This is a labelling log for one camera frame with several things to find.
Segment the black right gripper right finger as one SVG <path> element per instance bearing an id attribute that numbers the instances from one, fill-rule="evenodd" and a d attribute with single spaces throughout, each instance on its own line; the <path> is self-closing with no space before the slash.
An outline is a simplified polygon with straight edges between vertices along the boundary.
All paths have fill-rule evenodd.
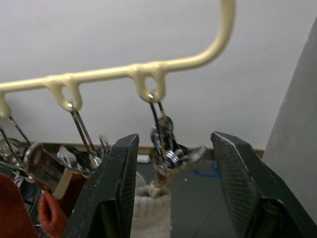
<path id="1" fill-rule="evenodd" d="M 224 200 L 239 238 L 315 238 L 317 225 L 246 141 L 211 132 Z"/>

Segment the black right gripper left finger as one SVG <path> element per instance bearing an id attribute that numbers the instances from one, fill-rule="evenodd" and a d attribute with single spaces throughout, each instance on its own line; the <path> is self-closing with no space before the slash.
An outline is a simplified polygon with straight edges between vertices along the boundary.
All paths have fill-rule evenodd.
<path id="1" fill-rule="evenodd" d="M 65 238 L 128 238 L 134 210 L 139 135 L 116 141 L 85 182 Z"/>

